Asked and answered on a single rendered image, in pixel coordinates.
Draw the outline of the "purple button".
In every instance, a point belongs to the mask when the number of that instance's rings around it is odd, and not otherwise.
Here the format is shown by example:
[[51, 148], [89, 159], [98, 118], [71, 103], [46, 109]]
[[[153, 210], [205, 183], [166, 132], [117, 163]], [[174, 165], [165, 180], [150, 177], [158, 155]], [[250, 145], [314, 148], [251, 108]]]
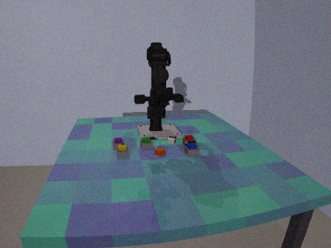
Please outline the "purple button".
[[116, 149], [118, 145], [121, 144], [124, 144], [124, 140], [122, 140], [122, 138], [115, 138], [115, 140], [113, 140], [113, 149]]

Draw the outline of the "orange cube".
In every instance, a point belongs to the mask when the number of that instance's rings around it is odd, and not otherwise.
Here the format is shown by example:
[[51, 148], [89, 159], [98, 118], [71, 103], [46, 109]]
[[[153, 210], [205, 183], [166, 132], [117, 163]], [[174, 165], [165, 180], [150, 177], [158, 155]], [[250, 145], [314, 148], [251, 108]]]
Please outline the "orange cube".
[[162, 149], [162, 148], [155, 149], [155, 155], [162, 156], [165, 154], [166, 154], [166, 151], [164, 149]]

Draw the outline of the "blue button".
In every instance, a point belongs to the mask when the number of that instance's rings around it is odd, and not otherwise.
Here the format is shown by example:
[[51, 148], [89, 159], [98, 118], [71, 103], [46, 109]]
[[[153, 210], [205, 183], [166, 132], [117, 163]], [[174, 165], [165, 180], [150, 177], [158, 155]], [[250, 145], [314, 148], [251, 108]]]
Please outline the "blue button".
[[185, 146], [185, 153], [188, 156], [199, 155], [199, 148], [196, 143], [187, 144], [187, 146]]

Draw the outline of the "yellow button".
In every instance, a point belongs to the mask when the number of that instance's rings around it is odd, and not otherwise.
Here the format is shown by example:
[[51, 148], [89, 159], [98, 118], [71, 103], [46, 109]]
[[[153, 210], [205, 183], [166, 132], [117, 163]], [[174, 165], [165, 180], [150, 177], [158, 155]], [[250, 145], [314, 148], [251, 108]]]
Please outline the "yellow button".
[[117, 158], [127, 158], [129, 157], [129, 147], [124, 144], [118, 145], [116, 148]]

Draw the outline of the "red button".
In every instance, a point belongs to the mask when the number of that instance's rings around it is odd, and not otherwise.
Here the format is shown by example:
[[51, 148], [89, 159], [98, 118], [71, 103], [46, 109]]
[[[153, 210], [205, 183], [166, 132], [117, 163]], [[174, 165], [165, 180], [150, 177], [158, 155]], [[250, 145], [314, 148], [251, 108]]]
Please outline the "red button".
[[191, 143], [196, 143], [196, 140], [194, 139], [193, 135], [186, 135], [183, 138], [184, 146], [187, 146], [187, 144], [191, 144]]

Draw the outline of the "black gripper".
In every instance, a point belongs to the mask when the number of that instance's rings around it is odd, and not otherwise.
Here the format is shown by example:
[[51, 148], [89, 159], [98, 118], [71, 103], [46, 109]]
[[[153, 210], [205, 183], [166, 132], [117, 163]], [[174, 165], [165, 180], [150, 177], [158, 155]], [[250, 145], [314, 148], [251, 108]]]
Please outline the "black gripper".
[[[166, 82], [165, 83], [156, 83], [155, 81], [151, 81], [151, 86], [155, 85], [155, 87], [158, 88], [166, 88]], [[159, 106], [159, 120], [161, 120], [162, 114], [164, 112], [164, 109], [167, 105], [169, 105], [169, 101], [174, 100], [175, 102], [184, 102], [184, 97], [180, 93], [174, 93], [172, 97], [168, 97], [168, 101], [161, 100], [160, 106]], [[136, 95], [134, 97], [134, 103], [135, 104], [144, 104], [146, 101], [148, 101], [149, 105], [152, 106], [155, 116], [158, 120], [158, 104], [156, 103], [156, 100], [153, 97], [146, 96], [144, 94]]]

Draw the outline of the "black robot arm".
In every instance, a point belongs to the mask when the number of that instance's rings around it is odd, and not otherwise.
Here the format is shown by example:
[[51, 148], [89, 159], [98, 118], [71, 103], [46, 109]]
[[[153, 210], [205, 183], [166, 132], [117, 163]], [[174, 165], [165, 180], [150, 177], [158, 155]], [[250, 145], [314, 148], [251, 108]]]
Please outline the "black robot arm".
[[[151, 67], [151, 81], [160, 84], [165, 83], [169, 78], [166, 66], [170, 66], [171, 64], [171, 55], [166, 48], [162, 47], [162, 43], [151, 43], [151, 46], [147, 48], [147, 60]], [[150, 119], [150, 131], [162, 131], [161, 120], [159, 120], [160, 101], [168, 101], [168, 97], [172, 96], [172, 88], [158, 88], [155, 87], [155, 85], [151, 86], [150, 97], [153, 97], [158, 104], [158, 120], [152, 106], [148, 104], [147, 118]]]

